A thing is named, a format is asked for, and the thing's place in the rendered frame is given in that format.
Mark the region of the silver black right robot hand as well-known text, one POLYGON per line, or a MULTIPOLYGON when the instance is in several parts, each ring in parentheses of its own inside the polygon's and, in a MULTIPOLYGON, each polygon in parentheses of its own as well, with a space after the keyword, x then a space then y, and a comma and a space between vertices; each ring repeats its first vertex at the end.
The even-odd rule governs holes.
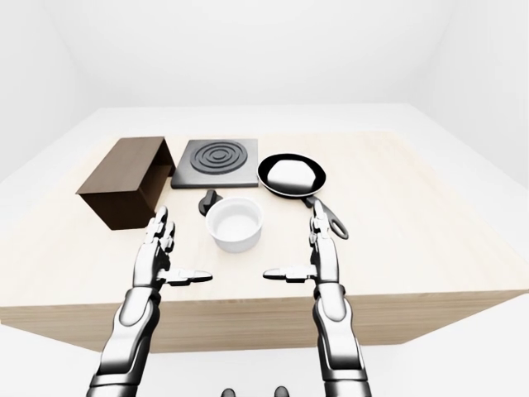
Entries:
POLYGON ((269 269, 263 273, 265 279, 285 280, 288 283, 314 280, 317 285, 339 282, 338 256, 330 234, 331 224, 318 199, 314 201, 309 226, 309 245, 312 248, 310 264, 269 269))

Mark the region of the round black stove knob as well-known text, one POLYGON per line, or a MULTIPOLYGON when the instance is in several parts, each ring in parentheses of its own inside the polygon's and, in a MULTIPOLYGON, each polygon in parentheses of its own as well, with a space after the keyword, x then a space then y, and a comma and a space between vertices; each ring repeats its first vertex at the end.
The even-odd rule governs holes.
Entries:
POLYGON ((205 196, 200 199, 198 203, 198 211, 201 215, 206 217, 212 206, 221 200, 223 200, 223 197, 219 195, 215 189, 209 189, 205 196))

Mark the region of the black frying pan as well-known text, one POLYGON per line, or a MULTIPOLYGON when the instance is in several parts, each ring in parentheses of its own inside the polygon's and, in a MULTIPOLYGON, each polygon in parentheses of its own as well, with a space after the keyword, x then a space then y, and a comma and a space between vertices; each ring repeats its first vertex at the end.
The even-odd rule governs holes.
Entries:
POLYGON ((343 222, 316 196, 326 183, 325 170, 313 159, 296 153, 278 153, 265 157, 257 167, 261 184, 272 194, 285 199, 301 199, 307 208, 321 203, 331 230, 347 240, 343 222))

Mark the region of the brown wooden cabinet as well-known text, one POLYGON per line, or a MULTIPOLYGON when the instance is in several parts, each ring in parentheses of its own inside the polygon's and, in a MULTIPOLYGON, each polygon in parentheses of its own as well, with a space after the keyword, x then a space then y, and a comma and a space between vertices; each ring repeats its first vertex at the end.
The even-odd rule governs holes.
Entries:
POLYGON ((175 165, 162 136, 121 138, 76 194, 113 231, 144 228, 175 165))

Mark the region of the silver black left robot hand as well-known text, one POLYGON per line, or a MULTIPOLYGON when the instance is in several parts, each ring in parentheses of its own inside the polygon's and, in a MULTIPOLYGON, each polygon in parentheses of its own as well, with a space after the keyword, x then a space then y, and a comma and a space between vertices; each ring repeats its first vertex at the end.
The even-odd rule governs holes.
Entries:
POLYGON ((213 275, 205 270, 171 268, 169 254, 174 249, 176 226, 169 220, 169 210, 161 206, 149 221, 145 240, 136 255, 133 286, 160 290, 165 284, 188 286, 208 282, 213 275))

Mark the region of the white bowl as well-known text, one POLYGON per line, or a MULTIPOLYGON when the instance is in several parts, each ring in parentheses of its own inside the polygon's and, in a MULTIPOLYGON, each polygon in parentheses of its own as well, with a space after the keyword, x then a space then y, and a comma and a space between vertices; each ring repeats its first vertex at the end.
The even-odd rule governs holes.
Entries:
POLYGON ((224 198, 206 215, 209 235, 220 249, 228 253, 252 249, 261 237, 263 223, 261 206, 245 197, 224 198))

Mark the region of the flat dark stove plate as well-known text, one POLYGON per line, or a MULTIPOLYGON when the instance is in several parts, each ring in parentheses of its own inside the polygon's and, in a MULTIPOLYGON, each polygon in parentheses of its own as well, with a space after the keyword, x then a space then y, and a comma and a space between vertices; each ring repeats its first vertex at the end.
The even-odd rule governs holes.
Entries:
POLYGON ((256 139, 190 140, 172 176, 173 189, 254 188, 259 185, 256 139))

